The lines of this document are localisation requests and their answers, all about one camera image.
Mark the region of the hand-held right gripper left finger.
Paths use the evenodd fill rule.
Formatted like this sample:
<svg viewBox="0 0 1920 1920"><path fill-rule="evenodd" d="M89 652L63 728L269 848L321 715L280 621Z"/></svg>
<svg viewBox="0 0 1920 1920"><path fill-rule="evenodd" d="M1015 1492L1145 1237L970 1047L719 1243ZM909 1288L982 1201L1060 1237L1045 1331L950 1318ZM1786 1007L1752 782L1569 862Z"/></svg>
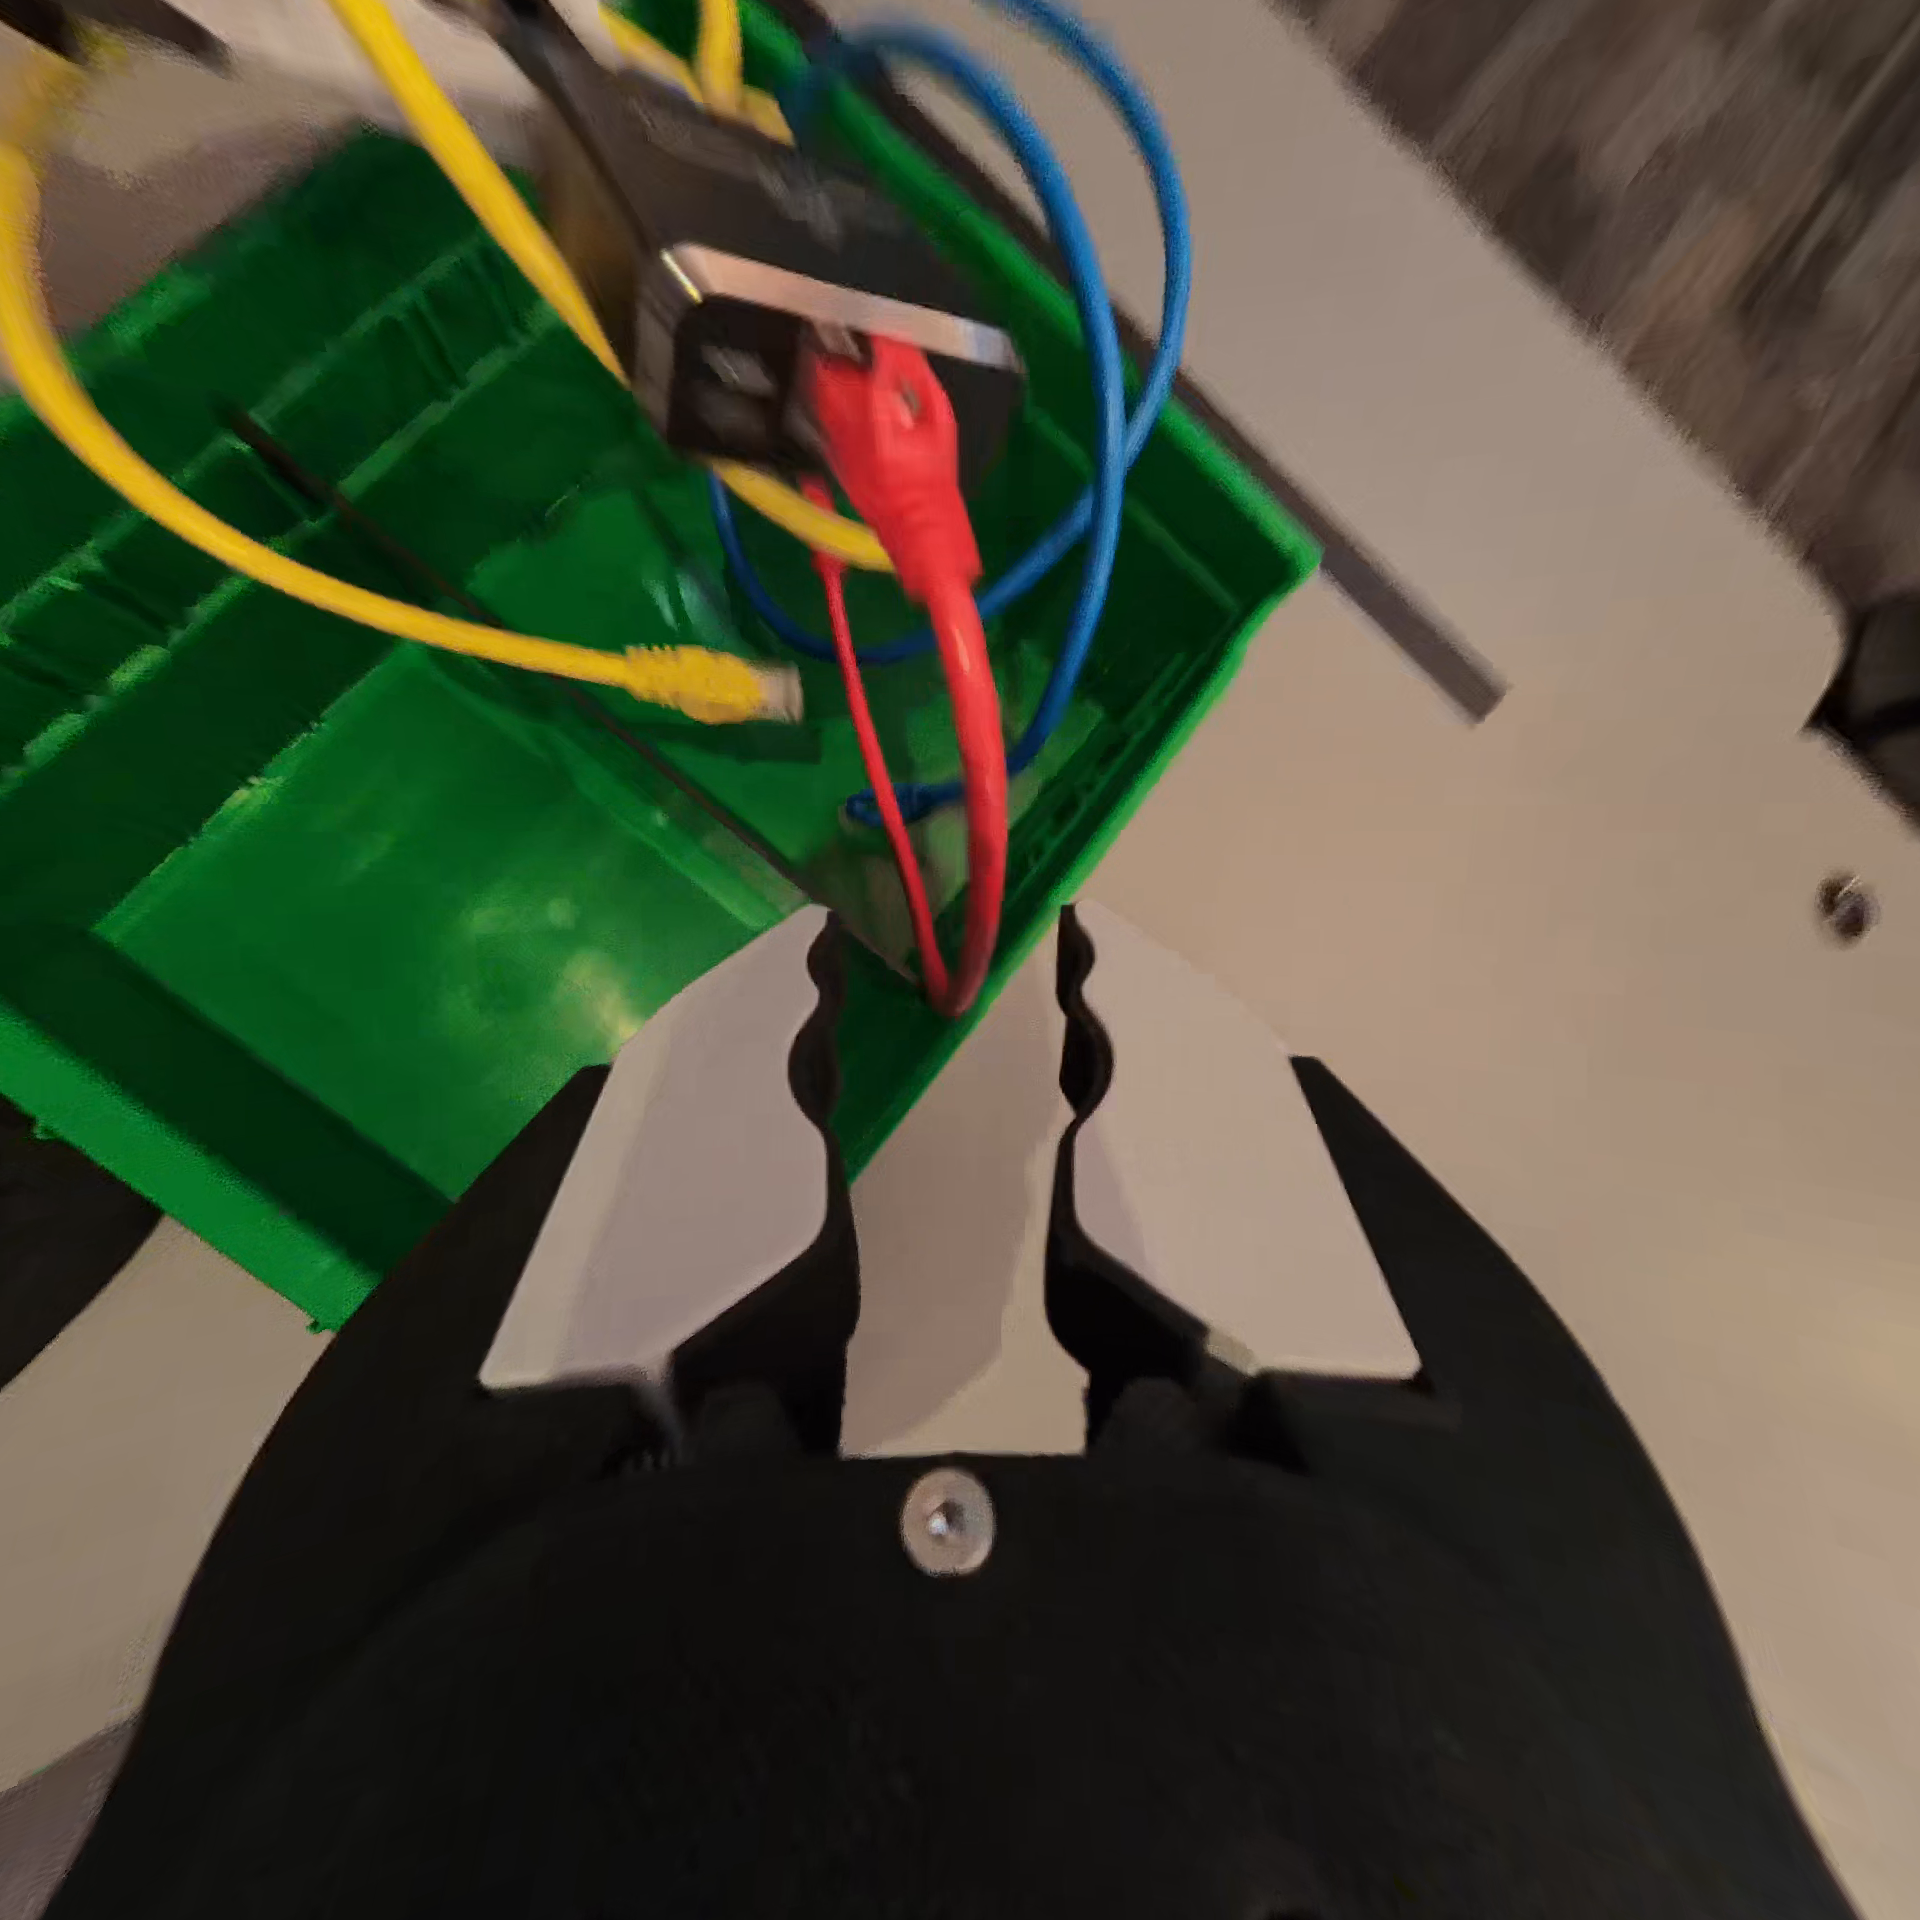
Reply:
<svg viewBox="0 0 1920 1920"><path fill-rule="evenodd" d="M828 1230L848 1189L832 1131L844 934L807 905L621 1044L480 1385L658 1383Z"/></svg>

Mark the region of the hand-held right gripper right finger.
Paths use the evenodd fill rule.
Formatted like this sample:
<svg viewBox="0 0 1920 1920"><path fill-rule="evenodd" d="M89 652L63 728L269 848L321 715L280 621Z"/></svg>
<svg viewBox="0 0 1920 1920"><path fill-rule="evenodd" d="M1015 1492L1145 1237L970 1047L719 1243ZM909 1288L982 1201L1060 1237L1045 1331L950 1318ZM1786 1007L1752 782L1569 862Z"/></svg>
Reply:
<svg viewBox="0 0 1920 1920"><path fill-rule="evenodd" d="M1282 1037L1097 902L1060 913L1053 992L1045 1302L1073 1363L1413 1381L1422 1360Z"/></svg>

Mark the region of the green plastic bin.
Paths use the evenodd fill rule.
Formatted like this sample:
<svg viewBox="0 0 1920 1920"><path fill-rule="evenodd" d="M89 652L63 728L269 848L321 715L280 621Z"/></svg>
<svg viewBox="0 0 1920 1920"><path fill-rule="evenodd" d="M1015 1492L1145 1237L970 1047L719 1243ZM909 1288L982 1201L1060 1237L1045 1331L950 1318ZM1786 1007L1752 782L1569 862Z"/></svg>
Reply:
<svg viewBox="0 0 1920 1920"><path fill-rule="evenodd" d="M406 137L361 131L69 344L108 420L292 560L402 592L209 411L493 612L599 649L777 656L704 483L614 398ZM1060 726L1015 782L967 1022L850 941L858 1172L1317 568L1190 408L1160 413ZM836 676L807 725L604 699L828 893L896 879ZM576 1069L799 899L553 686L217 568L5 398L5 1100L337 1328Z"/></svg>

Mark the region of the black ethernet splitter box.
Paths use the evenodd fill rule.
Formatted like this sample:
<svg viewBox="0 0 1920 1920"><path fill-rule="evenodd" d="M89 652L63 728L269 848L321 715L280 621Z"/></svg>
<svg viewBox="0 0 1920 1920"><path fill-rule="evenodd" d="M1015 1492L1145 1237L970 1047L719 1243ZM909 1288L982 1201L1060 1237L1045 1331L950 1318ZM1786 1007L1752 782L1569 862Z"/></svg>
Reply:
<svg viewBox="0 0 1920 1920"><path fill-rule="evenodd" d="M1023 395L1018 350L896 203L599 64L551 5L502 5L493 36L544 101L544 227L664 445L778 477L817 471L805 360L890 339L941 380L961 480L992 468Z"/></svg>

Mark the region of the black bin divider plate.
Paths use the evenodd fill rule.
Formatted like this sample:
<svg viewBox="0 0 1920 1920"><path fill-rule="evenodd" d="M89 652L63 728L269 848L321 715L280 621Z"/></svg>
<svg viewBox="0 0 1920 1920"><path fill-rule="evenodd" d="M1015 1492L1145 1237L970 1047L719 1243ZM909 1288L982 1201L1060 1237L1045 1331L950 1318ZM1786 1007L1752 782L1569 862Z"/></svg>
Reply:
<svg viewBox="0 0 1920 1920"><path fill-rule="evenodd" d="M457 611L469 621L489 631L502 633L506 629L506 621L502 621L486 603L473 599L462 585L452 582L446 573L420 560L417 553L370 519L340 487L311 473L308 468L302 468L292 452L265 431L265 428L257 424L247 408L230 403L226 395L214 395L208 404L221 428L241 440L247 451L262 462L272 477L290 491L296 491L306 504L333 516L368 557L377 557L377 563L398 582L406 585L406 592L420 607L432 607L446 614ZM890 949L879 941L879 934L866 924L863 911L828 893L824 879L817 873L805 870L799 863L782 855L773 841L741 817L728 805L719 801L709 789L687 777L658 749L658 745L650 743L650 739L639 736L628 725L614 719L609 708L599 703L583 683L564 679L554 667L544 667L538 673L576 712L594 721L604 733L620 743L625 755L647 766L658 782L672 785L710 823L719 825L722 831L730 835L745 851L756 855L756 859L778 879L797 888L808 902L828 905L836 911L848 932L886 969L897 975L909 975L909 961L894 956Z"/></svg>

